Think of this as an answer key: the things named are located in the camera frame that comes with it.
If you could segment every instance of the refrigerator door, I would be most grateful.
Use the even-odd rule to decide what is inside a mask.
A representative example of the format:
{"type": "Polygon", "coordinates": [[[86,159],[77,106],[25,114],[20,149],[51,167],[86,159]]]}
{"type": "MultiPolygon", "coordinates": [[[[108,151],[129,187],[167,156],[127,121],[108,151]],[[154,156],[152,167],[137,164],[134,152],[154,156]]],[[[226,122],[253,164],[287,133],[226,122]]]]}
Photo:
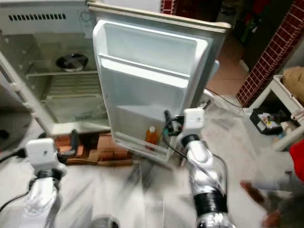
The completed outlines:
{"type": "Polygon", "coordinates": [[[164,111],[176,115],[197,106],[230,25],[88,4],[97,22],[94,53],[113,138],[165,162],[171,152],[161,139],[164,111]],[[150,126],[157,145],[145,141],[150,126]]]}

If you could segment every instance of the red clothing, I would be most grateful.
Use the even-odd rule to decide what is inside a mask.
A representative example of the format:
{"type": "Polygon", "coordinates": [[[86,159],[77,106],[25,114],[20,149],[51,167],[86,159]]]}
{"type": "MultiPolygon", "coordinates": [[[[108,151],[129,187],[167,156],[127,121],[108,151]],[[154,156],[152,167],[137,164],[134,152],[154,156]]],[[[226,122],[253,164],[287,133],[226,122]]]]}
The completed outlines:
{"type": "Polygon", "coordinates": [[[304,182],[304,140],[292,145],[289,152],[294,160],[294,171],[298,178],[304,182]]]}

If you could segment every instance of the white wall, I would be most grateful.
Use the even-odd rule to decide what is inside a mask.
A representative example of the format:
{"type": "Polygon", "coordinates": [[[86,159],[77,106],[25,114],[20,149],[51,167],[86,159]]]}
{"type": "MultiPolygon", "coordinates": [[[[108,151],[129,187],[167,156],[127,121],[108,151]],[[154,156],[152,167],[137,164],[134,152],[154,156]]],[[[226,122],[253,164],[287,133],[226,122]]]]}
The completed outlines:
{"type": "Polygon", "coordinates": [[[102,0],[102,2],[106,4],[153,12],[161,11],[161,1],[162,0],[102,0]]]}
{"type": "Polygon", "coordinates": [[[279,74],[282,74],[284,69],[295,66],[304,67],[304,37],[296,47],[295,51],[288,58],[287,62],[282,66],[279,74]]]}

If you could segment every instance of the brick wall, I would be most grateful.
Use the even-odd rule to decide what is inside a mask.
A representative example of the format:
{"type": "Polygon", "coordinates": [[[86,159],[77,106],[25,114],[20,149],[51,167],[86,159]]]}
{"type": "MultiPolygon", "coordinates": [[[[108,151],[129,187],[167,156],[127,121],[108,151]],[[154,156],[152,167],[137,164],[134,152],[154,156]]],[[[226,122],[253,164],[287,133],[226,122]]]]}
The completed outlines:
{"type": "Polygon", "coordinates": [[[262,56],[243,83],[237,99],[249,107],[304,34],[304,0],[294,0],[262,56]]]}
{"type": "Polygon", "coordinates": [[[174,14],[176,0],[161,0],[161,13],[174,14]]]}

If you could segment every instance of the white shelf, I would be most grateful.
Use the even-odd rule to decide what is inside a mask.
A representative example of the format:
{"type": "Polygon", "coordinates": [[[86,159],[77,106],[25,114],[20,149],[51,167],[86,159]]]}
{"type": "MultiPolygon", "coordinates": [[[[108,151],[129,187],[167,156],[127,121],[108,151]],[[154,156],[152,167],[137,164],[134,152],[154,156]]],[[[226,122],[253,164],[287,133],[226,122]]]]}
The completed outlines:
{"type": "Polygon", "coordinates": [[[52,76],[45,99],[102,95],[97,74],[66,74],[52,76]]]}
{"type": "Polygon", "coordinates": [[[279,141],[272,144],[272,148],[276,151],[282,151],[288,145],[292,144],[300,135],[304,133],[304,108],[297,99],[288,91],[288,89],[281,82],[282,75],[274,75],[272,81],[264,89],[264,91],[257,97],[254,103],[248,108],[252,111],[258,108],[268,97],[270,92],[273,92],[279,100],[290,111],[291,118],[297,120],[300,126],[287,134],[279,141]]]}
{"type": "Polygon", "coordinates": [[[84,75],[84,74],[97,74],[97,70],[87,70],[79,72],[42,72],[42,73],[29,73],[26,77],[37,77],[37,76],[56,76],[56,75],[84,75]]]}

